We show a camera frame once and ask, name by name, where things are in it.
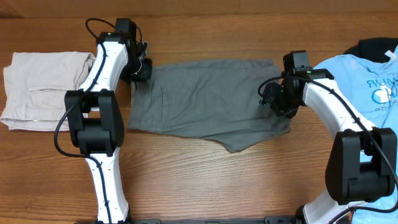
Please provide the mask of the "grey shorts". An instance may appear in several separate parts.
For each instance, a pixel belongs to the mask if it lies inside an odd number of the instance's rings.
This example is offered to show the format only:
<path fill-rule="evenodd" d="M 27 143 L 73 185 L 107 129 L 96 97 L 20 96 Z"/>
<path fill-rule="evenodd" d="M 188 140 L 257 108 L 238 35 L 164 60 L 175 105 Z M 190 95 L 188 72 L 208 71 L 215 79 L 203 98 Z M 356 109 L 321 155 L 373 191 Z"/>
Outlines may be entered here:
<path fill-rule="evenodd" d="M 290 131 L 259 104 L 259 85 L 279 74 L 271 60 L 200 60 L 154 67 L 136 85 L 128 129 L 218 141 L 242 151 Z"/>

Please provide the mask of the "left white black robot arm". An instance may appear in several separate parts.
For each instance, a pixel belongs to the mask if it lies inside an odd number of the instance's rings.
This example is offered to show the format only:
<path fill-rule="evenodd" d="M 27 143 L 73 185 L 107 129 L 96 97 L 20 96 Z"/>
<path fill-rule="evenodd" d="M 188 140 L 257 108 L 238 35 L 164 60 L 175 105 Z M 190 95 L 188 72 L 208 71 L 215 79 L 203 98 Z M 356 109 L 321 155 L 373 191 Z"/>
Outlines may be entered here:
<path fill-rule="evenodd" d="M 53 137 L 56 150 L 67 157 L 83 158 L 91 171 L 98 201 L 96 223 L 132 223 L 119 168 L 124 142 L 124 123 L 116 99 L 118 82 L 146 82 L 152 75 L 147 58 L 148 43 L 129 18 L 118 18 L 112 32 L 95 37 L 97 55 L 86 80 L 64 97 L 72 144 L 78 154 L 65 152 L 58 144 L 60 127 Z"/>

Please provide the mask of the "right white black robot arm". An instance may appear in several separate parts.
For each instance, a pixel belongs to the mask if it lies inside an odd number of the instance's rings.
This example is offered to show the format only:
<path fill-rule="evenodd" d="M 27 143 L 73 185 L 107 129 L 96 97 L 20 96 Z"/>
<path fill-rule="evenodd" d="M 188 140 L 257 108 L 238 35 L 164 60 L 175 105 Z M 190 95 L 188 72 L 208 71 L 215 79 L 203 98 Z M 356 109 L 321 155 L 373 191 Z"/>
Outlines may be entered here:
<path fill-rule="evenodd" d="M 260 84 L 260 104 L 277 116 L 293 118 L 310 107 L 334 142 L 325 170 L 326 189 L 295 215 L 265 217 L 265 223 L 349 223 L 347 213 L 369 210 L 368 202 L 390 196 L 397 187 L 397 136 L 363 117 L 343 96 L 334 76 L 313 69 L 307 52 L 283 57 L 284 71 Z"/>

